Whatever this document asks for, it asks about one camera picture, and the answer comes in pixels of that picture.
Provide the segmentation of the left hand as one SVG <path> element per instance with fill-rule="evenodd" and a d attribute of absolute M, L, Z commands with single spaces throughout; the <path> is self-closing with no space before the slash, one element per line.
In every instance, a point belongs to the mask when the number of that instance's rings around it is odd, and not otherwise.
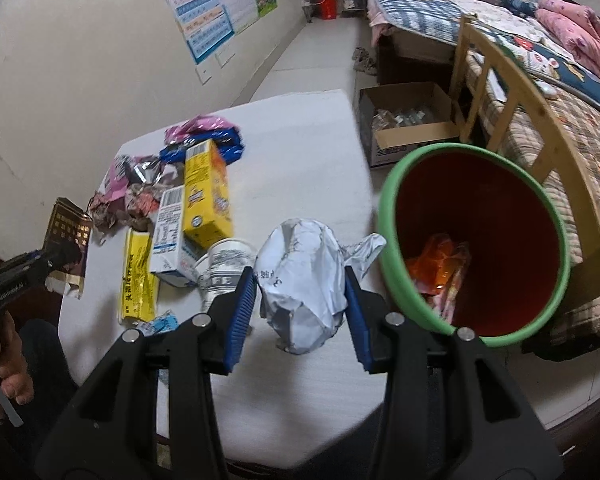
<path fill-rule="evenodd" d="M 34 397 L 22 340 L 8 311 L 0 314 L 0 387 L 4 396 L 18 405 L 27 404 Z"/>

